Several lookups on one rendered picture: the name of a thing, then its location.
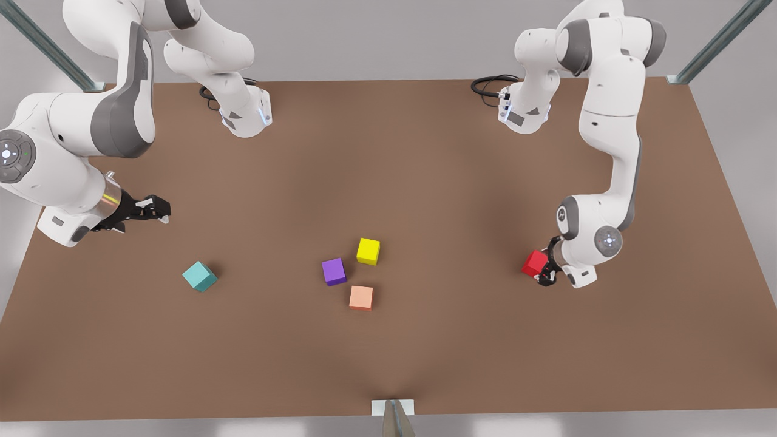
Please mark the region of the red wooden cube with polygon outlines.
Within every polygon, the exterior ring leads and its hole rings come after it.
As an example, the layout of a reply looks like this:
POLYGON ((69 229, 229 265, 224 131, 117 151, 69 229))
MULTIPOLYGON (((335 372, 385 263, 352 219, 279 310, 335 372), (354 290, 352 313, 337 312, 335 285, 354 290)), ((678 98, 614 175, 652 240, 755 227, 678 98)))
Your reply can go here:
POLYGON ((521 267, 521 272, 530 277, 540 276, 548 262, 546 251, 532 251, 521 267))

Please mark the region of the teal wooden cube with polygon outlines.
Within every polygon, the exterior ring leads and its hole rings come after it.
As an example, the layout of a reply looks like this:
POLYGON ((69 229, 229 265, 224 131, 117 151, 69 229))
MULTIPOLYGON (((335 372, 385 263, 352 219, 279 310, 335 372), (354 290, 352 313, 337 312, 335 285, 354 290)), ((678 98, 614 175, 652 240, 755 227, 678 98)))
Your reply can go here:
POLYGON ((182 276, 191 288, 197 291, 208 290, 217 280, 216 274, 200 261, 187 268, 182 276))

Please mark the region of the purple wooden cube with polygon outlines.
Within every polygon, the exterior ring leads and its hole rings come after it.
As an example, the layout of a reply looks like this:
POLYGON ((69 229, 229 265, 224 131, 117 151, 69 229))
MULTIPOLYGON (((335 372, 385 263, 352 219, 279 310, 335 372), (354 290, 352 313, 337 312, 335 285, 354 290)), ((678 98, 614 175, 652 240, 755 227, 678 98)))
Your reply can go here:
POLYGON ((344 284, 347 281, 344 264, 340 257, 323 261, 321 265, 327 286, 344 284))

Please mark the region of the silver frame post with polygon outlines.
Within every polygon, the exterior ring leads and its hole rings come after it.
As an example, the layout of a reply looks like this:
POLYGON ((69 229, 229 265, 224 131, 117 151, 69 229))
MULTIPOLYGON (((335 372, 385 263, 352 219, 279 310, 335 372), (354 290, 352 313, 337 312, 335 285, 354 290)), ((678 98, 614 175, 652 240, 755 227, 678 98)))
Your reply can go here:
POLYGON ((39 25, 34 22, 14 0, 0 0, 0 14, 8 20, 17 31, 43 53, 53 64, 75 83, 83 92, 103 92, 106 84, 95 82, 78 66, 64 50, 59 47, 39 25))
POLYGON ((414 400, 372 400, 371 411, 383 417, 381 437, 416 437, 409 420, 415 415, 414 400))
POLYGON ((773 0, 747 0, 716 35, 686 64, 677 75, 666 76, 668 84, 687 85, 707 67, 773 0))

